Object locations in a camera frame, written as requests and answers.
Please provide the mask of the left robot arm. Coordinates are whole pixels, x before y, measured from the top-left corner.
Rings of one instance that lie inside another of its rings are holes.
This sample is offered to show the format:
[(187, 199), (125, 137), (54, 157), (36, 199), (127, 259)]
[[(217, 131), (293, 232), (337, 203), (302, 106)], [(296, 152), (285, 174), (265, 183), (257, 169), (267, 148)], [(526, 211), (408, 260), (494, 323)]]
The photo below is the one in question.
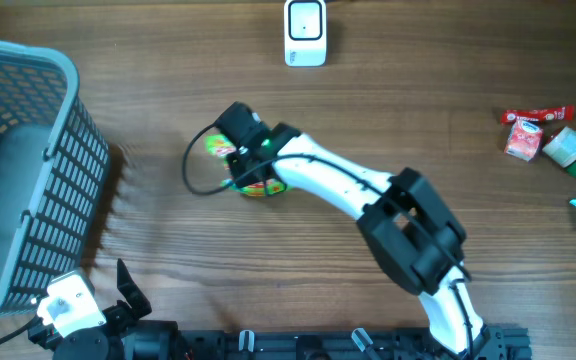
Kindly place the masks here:
[(102, 310), (95, 289), (81, 270), (51, 280), (37, 301), (28, 339), (61, 360), (189, 360), (192, 349), (173, 321), (147, 321), (151, 303), (125, 263), (116, 264), (123, 298)]

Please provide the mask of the red Nescafe coffee stick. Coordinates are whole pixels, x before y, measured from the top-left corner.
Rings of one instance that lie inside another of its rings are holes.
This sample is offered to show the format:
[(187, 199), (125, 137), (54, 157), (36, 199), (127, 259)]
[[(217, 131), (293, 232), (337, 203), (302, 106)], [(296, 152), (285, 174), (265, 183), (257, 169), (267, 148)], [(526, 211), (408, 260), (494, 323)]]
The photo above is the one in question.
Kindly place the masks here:
[(575, 110), (576, 107), (574, 105), (536, 110), (506, 110), (500, 118), (500, 123), (512, 124), (517, 121), (527, 121), (532, 123), (572, 121)]

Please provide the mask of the green lid jar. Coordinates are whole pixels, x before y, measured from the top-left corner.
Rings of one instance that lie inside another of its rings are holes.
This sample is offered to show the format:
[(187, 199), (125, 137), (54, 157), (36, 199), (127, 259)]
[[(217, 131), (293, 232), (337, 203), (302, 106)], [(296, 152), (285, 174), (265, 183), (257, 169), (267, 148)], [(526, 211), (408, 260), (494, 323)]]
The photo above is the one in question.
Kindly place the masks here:
[(576, 176), (576, 131), (565, 126), (545, 142), (543, 152), (569, 175)]

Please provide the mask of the small red tissue pack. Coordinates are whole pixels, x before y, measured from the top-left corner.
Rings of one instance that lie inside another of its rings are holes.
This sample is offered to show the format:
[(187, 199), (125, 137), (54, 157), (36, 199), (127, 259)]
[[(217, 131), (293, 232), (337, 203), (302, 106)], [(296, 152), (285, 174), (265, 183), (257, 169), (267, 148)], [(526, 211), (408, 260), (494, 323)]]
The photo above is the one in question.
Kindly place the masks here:
[(531, 161), (538, 153), (543, 137), (543, 129), (524, 120), (517, 120), (511, 127), (504, 153)]

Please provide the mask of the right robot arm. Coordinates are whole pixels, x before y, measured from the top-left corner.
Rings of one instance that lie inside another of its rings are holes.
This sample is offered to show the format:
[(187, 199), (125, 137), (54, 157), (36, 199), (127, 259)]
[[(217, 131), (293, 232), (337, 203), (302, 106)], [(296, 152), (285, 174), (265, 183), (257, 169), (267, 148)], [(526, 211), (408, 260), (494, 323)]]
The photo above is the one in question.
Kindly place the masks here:
[(484, 323), (466, 288), (466, 232), (424, 176), (411, 168), (393, 175), (360, 166), (285, 124), (218, 130), (236, 148), (228, 156), (236, 186), (271, 175), (347, 214), (382, 272), (418, 297), (434, 340), (451, 356), (475, 358)]

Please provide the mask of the Haribo gummy candy bag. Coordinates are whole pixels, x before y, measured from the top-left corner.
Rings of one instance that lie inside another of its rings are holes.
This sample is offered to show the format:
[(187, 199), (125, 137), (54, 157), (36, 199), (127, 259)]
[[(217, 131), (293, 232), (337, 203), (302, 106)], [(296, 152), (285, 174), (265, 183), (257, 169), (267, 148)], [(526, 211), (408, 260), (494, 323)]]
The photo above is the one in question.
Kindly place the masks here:
[[(210, 155), (221, 159), (224, 168), (229, 171), (230, 168), (226, 157), (235, 151), (234, 145), (224, 135), (217, 134), (207, 136), (204, 140), (204, 145), (206, 151)], [(244, 188), (232, 186), (231, 189), (249, 197), (266, 197), (288, 191), (290, 187), (276, 178), (271, 178), (266, 183), (260, 181)]]

